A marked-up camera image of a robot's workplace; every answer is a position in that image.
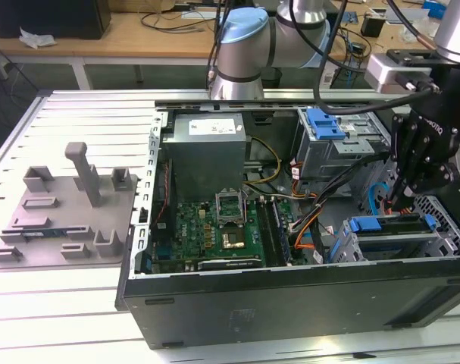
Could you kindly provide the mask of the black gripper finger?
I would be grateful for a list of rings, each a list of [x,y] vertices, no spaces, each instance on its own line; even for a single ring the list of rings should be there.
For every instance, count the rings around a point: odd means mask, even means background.
[[[417,122],[411,115],[393,116],[391,157],[396,163],[396,177],[388,197],[391,209],[404,209],[411,201],[411,192],[407,192],[407,188],[414,176],[412,162],[417,131]]]
[[[418,193],[433,189],[435,174],[439,170],[428,160],[424,151],[413,149],[399,156],[398,207],[408,207]]]

